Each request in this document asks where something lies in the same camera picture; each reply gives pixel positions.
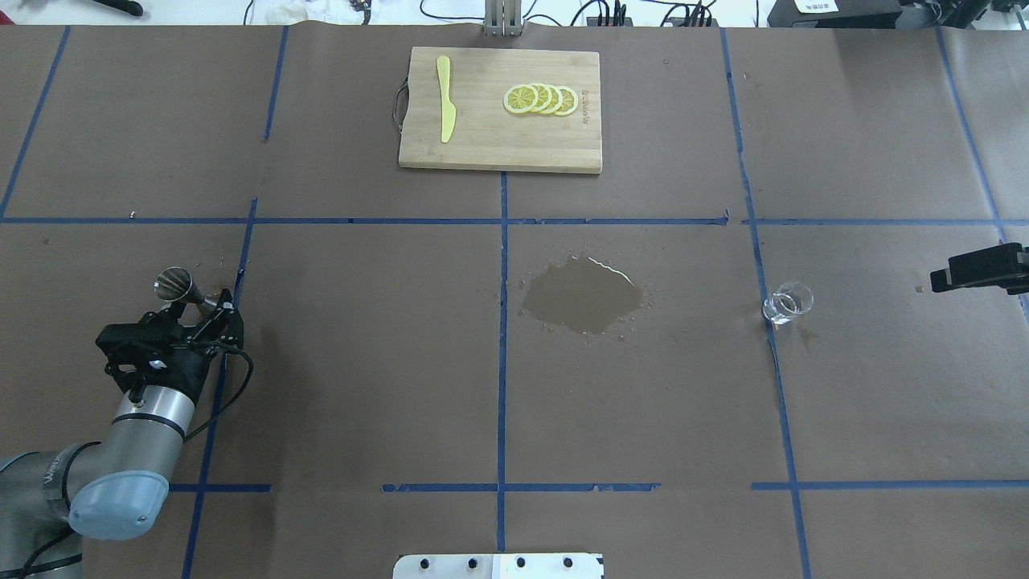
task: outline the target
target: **lemon slice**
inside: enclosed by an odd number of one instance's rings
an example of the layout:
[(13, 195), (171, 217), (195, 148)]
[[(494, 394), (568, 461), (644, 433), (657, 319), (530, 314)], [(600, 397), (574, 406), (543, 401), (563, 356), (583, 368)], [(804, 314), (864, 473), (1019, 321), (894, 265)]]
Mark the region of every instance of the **lemon slice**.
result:
[(558, 89), (554, 84), (547, 84), (546, 89), (553, 93), (554, 100), (551, 102), (551, 106), (540, 110), (540, 114), (554, 114), (557, 110), (561, 108), (561, 103), (565, 102), (564, 94)]
[(555, 86), (561, 93), (561, 106), (554, 111), (555, 116), (568, 116), (578, 108), (578, 93), (568, 86)]
[(504, 93), (504, 108), (513, 114), (525, 114), (536, 106), (539, 92), (531, 84), (516, 84)]
[(542, 82), (533, 82), (532, 87), (536, 88), (536, 93), (539, 95), (536, 98), (536, 105), (532, 107), (533, 112), (539, 112), (545, 108), (549, 108), (551, 104), (554, 102), (554, 93), (547, 87), (549, 84), (543, 84)]

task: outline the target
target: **spilled liquid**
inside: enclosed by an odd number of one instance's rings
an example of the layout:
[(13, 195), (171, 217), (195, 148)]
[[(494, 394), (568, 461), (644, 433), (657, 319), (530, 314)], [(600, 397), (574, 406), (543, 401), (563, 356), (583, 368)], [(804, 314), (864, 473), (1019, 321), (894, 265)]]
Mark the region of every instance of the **spilled liquid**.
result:
[(522, 307), (540, 322), (600, 334), (642, 301), (642, 289), (626, 274), (593, 257), (569, 256), (532, 280)]

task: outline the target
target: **white label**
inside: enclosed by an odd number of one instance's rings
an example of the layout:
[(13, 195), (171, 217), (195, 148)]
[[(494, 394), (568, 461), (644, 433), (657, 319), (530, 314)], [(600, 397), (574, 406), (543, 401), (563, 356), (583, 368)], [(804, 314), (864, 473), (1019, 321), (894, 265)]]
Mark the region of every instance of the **white label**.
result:
[(793, 0), (796, 9), (804, 14), (824, 14), (826, 12), (839, 12), (836, 0)]

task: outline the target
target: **cutting board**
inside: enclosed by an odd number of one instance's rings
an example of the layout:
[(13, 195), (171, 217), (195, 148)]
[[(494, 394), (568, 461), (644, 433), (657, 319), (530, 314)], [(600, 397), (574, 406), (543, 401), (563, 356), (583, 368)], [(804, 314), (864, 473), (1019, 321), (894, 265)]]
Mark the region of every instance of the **cutting board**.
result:
[[(448, 143), (439, 138), (439, 56), (451, 59), (457, 107)], [(568, 116), (507, 112), (507, 89), (530, 82), (573, 88), (578, 110)], [(597, 52), (415, 46), (407, 85), (401, 167), (592, 174), (603, 167)]]

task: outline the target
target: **knife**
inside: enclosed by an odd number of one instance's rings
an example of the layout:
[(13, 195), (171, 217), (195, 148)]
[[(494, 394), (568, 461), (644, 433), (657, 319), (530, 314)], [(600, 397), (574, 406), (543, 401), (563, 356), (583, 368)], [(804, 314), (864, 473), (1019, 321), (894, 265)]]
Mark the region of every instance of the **knife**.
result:
[(439, 140), (446, 143), (450, 142), (457, 121), (457, 107), (450, 100), (450, 57), (436, 59), (436, 73), (439, 74), (439, 101), (442, 103)]

